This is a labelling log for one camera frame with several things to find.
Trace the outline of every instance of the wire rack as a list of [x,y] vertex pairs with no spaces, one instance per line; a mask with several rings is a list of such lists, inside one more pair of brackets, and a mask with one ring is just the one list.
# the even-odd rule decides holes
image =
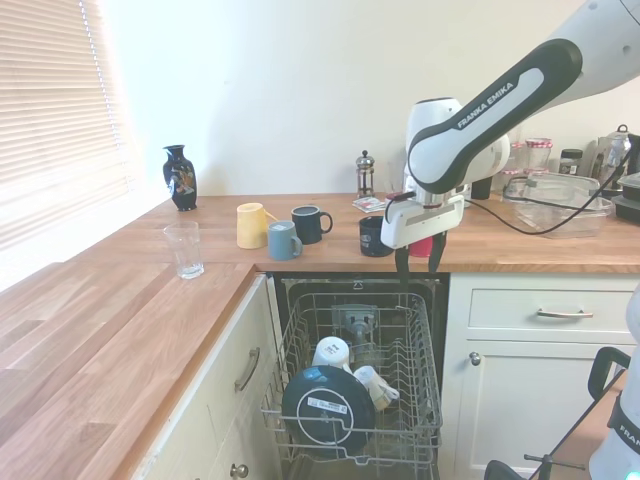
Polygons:
[[[282,415],[282,395],[288,380],[311,366],[316,344],[326,336],[338,336],[350,344],[354,369],[371,365],[400,392],[397,401],[377,413],[374,429],[349,429],[339,419]],[[440,445],[442,415],[437,385],[422,297],[309,293],[300,296],[292,307],[261,410],[267,428],[275,433],[283,460],[293,462],[308,456],[315,461],[350,458],[360,465],[378,467],[403,463],[410,464],[418,474],[419,470],[431,469]],[[340,422],[343,432],[365,432],[368,442],[357,455],[349,455],[337,441],[335,445],[295,443],[285,420]]]

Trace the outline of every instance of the yellow mug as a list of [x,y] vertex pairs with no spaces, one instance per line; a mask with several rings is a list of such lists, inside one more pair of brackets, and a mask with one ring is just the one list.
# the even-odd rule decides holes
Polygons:
[[278,221],[261,203],[245,203],[238,212],[238,246],[262,248],[267,246],[267,217]]

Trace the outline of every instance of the kettle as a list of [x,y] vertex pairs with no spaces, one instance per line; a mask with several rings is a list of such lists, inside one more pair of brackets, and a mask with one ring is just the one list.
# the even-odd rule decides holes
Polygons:
[[622,191],[622,187],[618,184],[620,177],[636,173],[639,170],[638,158],[630,158],[626,165],[620,166],[630,149],[629,128],[625,124],[620,125],[615,132],[598,139],[591,177],[602,185],[614,174],[613,181],[602,192],[603,197],[610,198],[620,195]]

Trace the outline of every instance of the cabinet handle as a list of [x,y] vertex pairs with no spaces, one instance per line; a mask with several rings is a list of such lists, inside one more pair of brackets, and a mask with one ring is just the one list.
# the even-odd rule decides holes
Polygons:
[[580,310],[578,313],[560,313],[560,312],[545,312],[541,308],[536,312],[539,317],[547,318],[564,318],[568,320],[580,320],[581,318],[593,318],[593,313]]
[[249,365],[242,377],[236,380],[236,383],[234,384],[236,393],[241,392],[245,389],[247,383],[249,383],[249,380],[251,380],[251,377],[253,377],[253,373],[258,367],[258,360],[260,360],[260,349],[254,348],[252,350],[249,350]]
[[235,463],[231,464],[231,470],[229,471],[229,476],[232,478],[246,478],[249,475],[249,467],[246,465],[238,465],[236,467]]
[[480,365],[480,362],[482,362],[482,357],[478,352],[471,352],[469,354],[469,358],[471,359],[471,365],[473,365],[474,367],[477,367],[478,365]]

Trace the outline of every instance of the plate label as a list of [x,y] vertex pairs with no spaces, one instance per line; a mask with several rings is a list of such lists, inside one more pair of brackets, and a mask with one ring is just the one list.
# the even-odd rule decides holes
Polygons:
[[321,408],[322,410],[328,410],[330,412],[341,413],[342,415],[346,415],[348,412],[345,405],[327,402],[325,400],[320,400],[319,398],[308,397],[307,405],[314,408]]

